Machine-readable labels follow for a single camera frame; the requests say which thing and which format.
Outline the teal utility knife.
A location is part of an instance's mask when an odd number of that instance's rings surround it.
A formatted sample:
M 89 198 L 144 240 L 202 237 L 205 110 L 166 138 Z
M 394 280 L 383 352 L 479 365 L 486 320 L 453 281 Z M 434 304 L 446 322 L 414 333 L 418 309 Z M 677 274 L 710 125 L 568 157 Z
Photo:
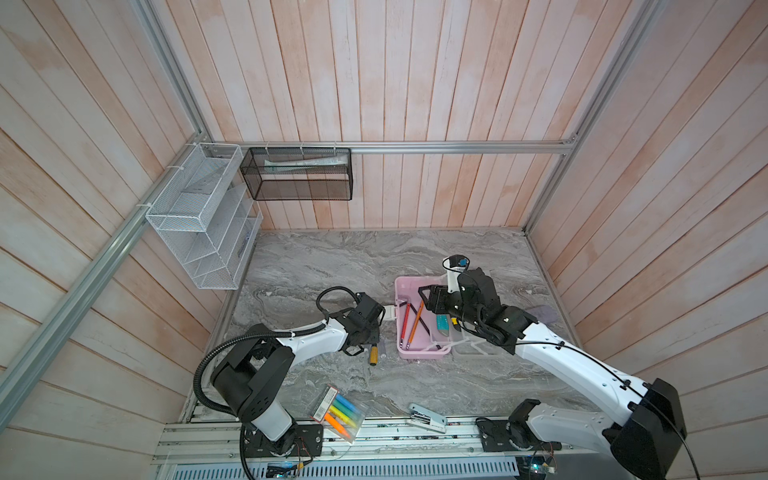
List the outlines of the teal utility knife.
M 436 315 L 436 328 L 439 334 L 444 337 L 450 336 L 451 322 L 446 314 Z

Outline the pink plastic tool box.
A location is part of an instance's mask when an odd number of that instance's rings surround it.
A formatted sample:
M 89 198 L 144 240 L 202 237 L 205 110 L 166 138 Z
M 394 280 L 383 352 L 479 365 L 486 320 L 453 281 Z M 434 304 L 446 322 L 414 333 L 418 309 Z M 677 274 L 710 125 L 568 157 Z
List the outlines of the pink plastic tool box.
M 406 350 L 406 343 L 413 325 L 415 316 L 410 312 L 406 329 L 405 346 L 400 349 L 399 334 L 403 318 L 402 305 L 409 301 L 416 309 L 422 300 L 418 294 L 418 288 L 425 285 L 447 285 L 446 274 L 439 276 L 400 276 L 394 281 L 394 321 L 396 322 L 395 347 L 401 358 L 405 360 L 439 360 L 449 354 L 456 357 L 483 358 L 499 357 L 504 351 L 484 340 L 474 337 L 464 331 L 457 332 L 450 328 L 450 336 L 444 337 L 436 328 L 436 315 L 423 308 L 422 316 L 431 331 L 432 339 L 426 335 L 421 325 L 417 329 L 410 350 Z M 433 350 L 435 344 L 439 344 L 442 350 Z

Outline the orange handled screwdriver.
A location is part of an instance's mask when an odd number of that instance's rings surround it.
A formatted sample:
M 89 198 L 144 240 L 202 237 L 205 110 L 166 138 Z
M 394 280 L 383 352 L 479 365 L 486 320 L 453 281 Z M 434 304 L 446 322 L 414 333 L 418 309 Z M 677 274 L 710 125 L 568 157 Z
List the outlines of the orange handled screwdriver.
M 377 344 L 372 344 L 369 350 L 369 359 L 368 359 L 370 366 L 377 366 L 379 363 L 379 348 Z

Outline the orange handled hex key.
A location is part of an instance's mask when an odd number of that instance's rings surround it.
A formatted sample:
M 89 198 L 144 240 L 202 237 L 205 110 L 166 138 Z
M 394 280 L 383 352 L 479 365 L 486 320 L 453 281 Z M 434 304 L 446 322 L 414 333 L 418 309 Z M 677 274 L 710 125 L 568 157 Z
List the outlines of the orange handled hex key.
M 411 330 L 410 330 L 410 333 L 409 333 L 409 336 L 408 336 L 408 340 L 407 340 L 406 347 L 405 347 L 406 350 L 410 350 L 412 342 L 413 342 L 413 340 L 415 338 L 417 329 L 419 328 L 419 325 L 421 324 L 421 316 L 422 316 L 423 308 L 424 308 L 423 302 L 420 304 L 420 306 L 419 306 L 419 308 L 417 310 L 415 309 L 415 307 L 412 308 L 412 310 L 416 312 L 416 315 L 415 315 L 415 319 L 414 319 L 413 325 L 411 327 Z

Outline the black hex key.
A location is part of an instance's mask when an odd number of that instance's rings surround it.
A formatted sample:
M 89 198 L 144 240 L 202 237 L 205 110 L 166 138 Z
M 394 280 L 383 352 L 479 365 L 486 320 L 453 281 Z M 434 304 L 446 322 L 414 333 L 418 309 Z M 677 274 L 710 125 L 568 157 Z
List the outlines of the black hex key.
M 412 303 L 409 303 L 409 308 L 410 308 L 410 310 L 413 312 L 414 316 L 416 316 L 416 315 L 418 314 L 418 311 L 417 311 L 417 309 L 414 307 L 414 305 L 413 305 Z M 431 336 L 431 331 L 430 331 L 430 329 L 428 328 L 428 325 L 427 325 L 427 324 L 425 323 L 425 321 L 423 320 L 423 318 L 419 317 L 419 320 L 418 320 L 418 322 L 419 322 L 419 324 L 421 325 L 421 327 L 423 328 L 423 330 L 426 332 L 426 335 L 427 335 L 427 336 L 429 337 L 429 339 L 431 340 L 431 339 L 432 339 L 432 336 Z M 434 347 L 433 347 L 432 349 L 433 349 L 433 350 L 438 350 L 438 351 L 439 351 L 439 350 L 442 350 L 442 347 L 441 347 L 439 344 L 435 344 L 435 345 L 434 345 Z

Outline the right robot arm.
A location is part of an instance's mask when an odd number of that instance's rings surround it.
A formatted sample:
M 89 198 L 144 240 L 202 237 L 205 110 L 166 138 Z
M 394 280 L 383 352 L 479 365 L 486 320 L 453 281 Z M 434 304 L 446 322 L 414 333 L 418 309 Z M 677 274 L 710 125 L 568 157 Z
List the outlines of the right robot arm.
M 687 430 L 678 391 L 615 369 L 562 339 L 532 313 L 503 303 L 482 269 L 451 261 L 445 284 L 417 289 L 425 309 L 511 355 L 552 373 L 597 411 L 521 402 L 506 420 L 508 442 L 536 453 L 561 443 L 612 456 L 638 479 L 663 479 L 685 449 Z

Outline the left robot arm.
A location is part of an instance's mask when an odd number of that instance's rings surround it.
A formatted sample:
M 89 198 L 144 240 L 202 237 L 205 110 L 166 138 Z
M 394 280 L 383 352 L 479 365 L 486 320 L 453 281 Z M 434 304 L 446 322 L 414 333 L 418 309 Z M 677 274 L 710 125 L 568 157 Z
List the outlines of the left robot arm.
M 198 401 L 232 415 L 272 444 L 292 439 L 295 420 L 277 400 L 295 365 L 326 353 L 356 356 L 380 338 L 385 307 L 364 292 L 334 286 L 316 298 L 322 320 L 298 330 L 250 327 L 206 354 L 193 378 Z

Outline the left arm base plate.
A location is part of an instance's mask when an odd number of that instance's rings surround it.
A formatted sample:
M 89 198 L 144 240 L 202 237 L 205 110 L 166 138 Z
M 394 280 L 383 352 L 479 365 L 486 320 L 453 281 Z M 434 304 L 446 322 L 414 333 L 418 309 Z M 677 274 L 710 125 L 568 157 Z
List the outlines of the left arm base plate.
M 319 424 L 294 424 L 277 441 L 251 424 L 242 424 L 239 447 L 246 458 L 314 458 L 321 455 L 323 440 L 324 428 Z

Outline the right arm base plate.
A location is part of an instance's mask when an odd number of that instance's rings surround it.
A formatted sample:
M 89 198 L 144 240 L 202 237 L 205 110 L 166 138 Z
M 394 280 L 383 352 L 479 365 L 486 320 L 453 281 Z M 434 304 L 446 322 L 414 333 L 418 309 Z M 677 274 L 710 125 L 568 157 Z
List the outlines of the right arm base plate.
M 475 419 L 475 426 L 484 452 L 552 452 L 562 449 L 560 442 L 542 442 L 527 426 L 507 419 L 491 420 L 478 417 Z

